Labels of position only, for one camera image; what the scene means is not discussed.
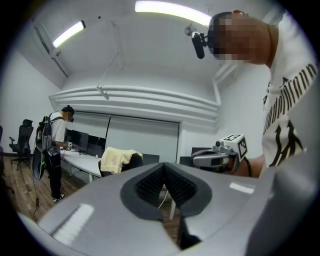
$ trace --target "ceiling light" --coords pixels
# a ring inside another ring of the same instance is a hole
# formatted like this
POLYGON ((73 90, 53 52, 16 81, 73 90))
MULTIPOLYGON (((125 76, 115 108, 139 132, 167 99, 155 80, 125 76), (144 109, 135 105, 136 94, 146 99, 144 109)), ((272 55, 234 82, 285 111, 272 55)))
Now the ceiling light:
POLYGON ((199 23, 206 27, 209 26, 209 22, 211 19, 211 16, 206 15, 200 11, 170 2, 137 1, 135 2, 135 11, 137 13, 145 12, 174 15, 199 23))
POLYGON ((83 30, 86 27, 83 20, 79 21, 77 24, 74 24, 68 30, 63 32, 56 40, 53 41, 53 46, 58 47, 68 38, 72 37, 74 34, 78 33, 79 31, 83 30))

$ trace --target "man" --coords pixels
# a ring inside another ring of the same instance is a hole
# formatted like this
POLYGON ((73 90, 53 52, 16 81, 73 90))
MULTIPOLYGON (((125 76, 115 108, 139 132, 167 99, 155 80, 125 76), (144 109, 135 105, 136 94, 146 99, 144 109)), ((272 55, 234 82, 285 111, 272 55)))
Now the man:
MULTIPOLYGON (((219 59, 266 65, 270 69, 271 77, 263 98, 263 155, 249 160, 252 176, 258 178, 265 168, 278 166, 304 150, 288 112, 316 77, 316 55, 288 13, 283 15, 278 27, 238 10, 217 14, 210 21, 207 40, 211 53, 219 59)), ((244 161, 235 175, 248 175, 244 161)))
POLYGON ((61 111, 54 112, 50 115, 51 120, 51 136, 54 147, 48 150, 46 158, 46 167, 50 176, 51 196, 54 203, 66 198, 61 193, 61 158, 60 147, 67 150, 68 145, 64 143, 67 122, 73 120, 75 114, 71 106, 64 107, 61 111))

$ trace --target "wooden floor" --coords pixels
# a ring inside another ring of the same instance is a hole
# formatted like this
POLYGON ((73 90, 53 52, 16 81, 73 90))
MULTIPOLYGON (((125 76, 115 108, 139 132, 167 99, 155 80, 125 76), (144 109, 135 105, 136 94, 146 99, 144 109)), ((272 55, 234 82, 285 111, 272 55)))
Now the wooden floor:
MULTIPOLYGON (((14 157, 4 157, 4 180, 7 186, 14 190, 14 194, 10 190, 7 191, 12 206, 17 212, 20 212, 29 218, 38 221, 43 215, 45 215, 55 204, 51 199, 50 182, 48 179, 48 173, 45 172, 42 179, 34 181, 33 184, 32 170, 29 169, 24 163, 20 164, 20 168, 17 171, 17 162, 13 162, 11 165, 10 160, 14 157), (39 207, 36 209, 36 193, 39 198, 39 207)), ((62 170, 62 193, 67 197, 81 189, 86 184, 62 170)), ((161 213, 163 217, 163 227, 170 237, 177 242, 179 225, 180 225, 180 212, 176 209, 173 220, 169 220, 171 200, 164 202, 161 206, 161 213)))

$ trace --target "black pants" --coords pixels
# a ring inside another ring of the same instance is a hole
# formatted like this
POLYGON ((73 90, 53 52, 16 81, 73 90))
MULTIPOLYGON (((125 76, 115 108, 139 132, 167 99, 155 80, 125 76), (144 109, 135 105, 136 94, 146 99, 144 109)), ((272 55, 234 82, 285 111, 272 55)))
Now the black pants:
POLYGON ((61 159, 60 154, 47 155, 46 168, 50 176, 51 196, 59 199, 61 195, 61 159))

